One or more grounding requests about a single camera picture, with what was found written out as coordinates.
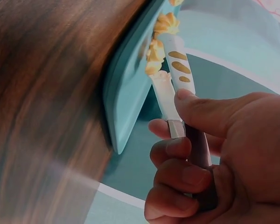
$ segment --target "piped frosting rosette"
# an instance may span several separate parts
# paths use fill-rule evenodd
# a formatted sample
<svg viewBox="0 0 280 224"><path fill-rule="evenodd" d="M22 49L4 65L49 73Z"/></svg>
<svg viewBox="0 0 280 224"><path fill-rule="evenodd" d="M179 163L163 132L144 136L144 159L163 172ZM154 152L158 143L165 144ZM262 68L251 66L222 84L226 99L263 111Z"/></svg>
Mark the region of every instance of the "piped frosting rosette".
<svg viewBox="0 0 280 224"><path fill-rule="evenodd" d="M146 54L147 65L145 73L147 75L153 75L157 73L164 62L165 51L163 43L156 39L158 34L169 33L176 34L179 32L178 26L180 22L176 19L173 13L160 14L155 26L154 36L149 45L149 49Z"/></svg>
<svg viewBox="0 0 280 224"><path fill-rule="evenodd" d="M183 3L184 0L169 0L172 6L179 6Z"/></svg>
<svg viewBox="0 0 280 224"><path fill-rule="evenodd" d="M160 14L154 25L154 38L164 33L177 34L179 32L179 24L180 21L173 13L168 13L167 15Z"/></svg>

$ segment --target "wooden surface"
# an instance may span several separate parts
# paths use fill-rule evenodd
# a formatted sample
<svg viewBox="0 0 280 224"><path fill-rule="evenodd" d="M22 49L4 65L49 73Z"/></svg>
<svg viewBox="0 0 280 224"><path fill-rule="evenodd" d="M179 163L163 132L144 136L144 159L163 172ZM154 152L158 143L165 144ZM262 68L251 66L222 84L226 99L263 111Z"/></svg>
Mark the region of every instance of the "wooden surface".
<svg viewBox="0 0 280 224"><path fill-rule="evenodd" d="M111 155L100 92L144 0L0 0L0 224L84 223Z"/></svg>

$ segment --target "finger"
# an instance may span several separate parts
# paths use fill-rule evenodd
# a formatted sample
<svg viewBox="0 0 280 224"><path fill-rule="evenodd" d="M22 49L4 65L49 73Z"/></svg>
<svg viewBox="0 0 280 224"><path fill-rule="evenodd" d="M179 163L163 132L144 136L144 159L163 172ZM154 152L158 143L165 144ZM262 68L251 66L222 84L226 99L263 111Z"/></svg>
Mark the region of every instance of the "finger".
<svg viewBox="0 0 280 224"><path fill-rule="evenodd" d="M218 138L210 134L205 135L210 148L210 153L215 156L221 156L221 149L225 139Z"/></svg>
<svg viewBox="0 0 280 224"><path fill-rule="evenodd" d="M248 103L273 96L268 93L252 93L235 99L200 99L190 91L180 89L175 95L176 109L183 121L210 135L226 138L227 130L236 119L231 117Z"/></svg>
<svg viewBox="0 0 280 224"><path fill-rule="evenodd" d="M161 139L170 139L168 123L163 119L154 119L148 124L149 130Z"/></svg>
<svg viewBox="0 0 280 224"><path fill-rule="evenodd" d="M148 124L149 130L156 136L162 139L170 139L170 130L167 122L163 119L154 119ZM207 142L210 148L210 153L220 156L224 139L206 134Z"/></svg>
<svg viewBox="0 0 280 224"><path fill-rule="evenodd" d="M181 224L211 223L232 207L235 199L234 177L232 172L228 166L221 164L214 166L213 173L219 199L217 208L208 212L197 213L192 217L184 219Z"/></svg>
<svg viewBox="0 0 280 224"><path fill-rule="evenodd" d="M211 182L211 173L187 161L170 159L165 161L154 177L154 185L165 184L183 193L200 193Z"/></svg>
<svg viewBox="0 0 280 224"><path fill-rule="evenodd" d="M151 223L161 217L176 217L176 219L171 219L171 221L178 221L178 218L194 215L198 210L198 206L198 202L195 199L185 196L165 185L156 185L147 195L144 216Z"/></svg>
<svg viewBox="0 0 280 224"><path fill-rule="evenodd" d="M154 144L150 159L158 168L166 160L177 158L186 160L191 153L191 142L188 138L162 140Z"/></svg>

